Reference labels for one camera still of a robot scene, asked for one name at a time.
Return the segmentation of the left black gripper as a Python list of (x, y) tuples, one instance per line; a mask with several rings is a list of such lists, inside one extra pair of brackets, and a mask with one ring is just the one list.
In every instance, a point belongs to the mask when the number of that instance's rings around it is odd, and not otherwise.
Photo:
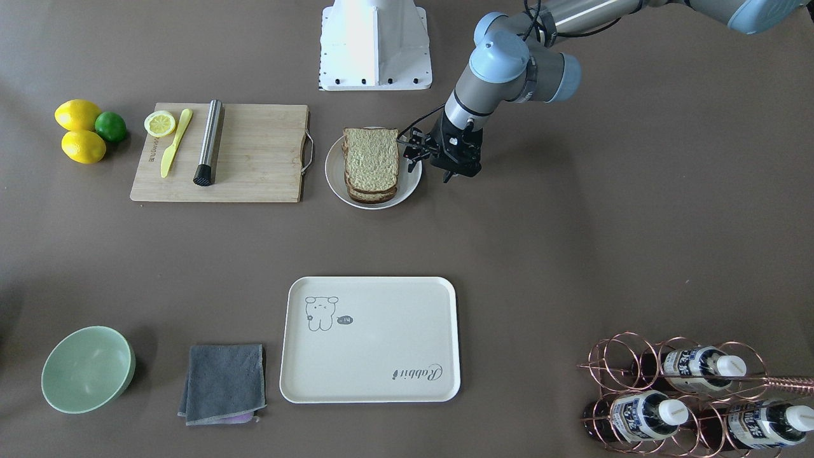
[(403, 156), (409, 160), (409, 173), (426, 159), (431, 165), (444, 169), (443, 183), (446, 184), (456, 175), (474, 177), (479, 173), (482, 142), (483, 130), (474, 130), (473, 121), (467, 121), (464, 128), (457, 128), (443, 114), (429, 134), (410, 125)]

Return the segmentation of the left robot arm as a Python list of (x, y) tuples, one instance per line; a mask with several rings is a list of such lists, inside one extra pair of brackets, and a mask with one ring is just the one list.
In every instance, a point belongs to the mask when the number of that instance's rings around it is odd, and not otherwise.
[(415, 124), (399, 135), (409, 171), (422, 160), (455, 175), (481, 170), (483, 131), (500, 102), (566, 101), (581, 84), (581, 65), (553, 51), (559, 41), (585, 38), (620, 18), (663, 1), (538, 1), (516, 15), (491, 12), (474, 30), (468, 64), (428, 133)]

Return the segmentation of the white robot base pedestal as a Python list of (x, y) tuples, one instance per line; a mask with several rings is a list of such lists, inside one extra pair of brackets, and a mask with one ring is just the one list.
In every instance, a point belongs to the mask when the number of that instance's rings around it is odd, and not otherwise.
[(427, 12), (413, 1), (335, 1), (322, 10), (320, 44), (320, 90), (425, 90), (433, 82)]

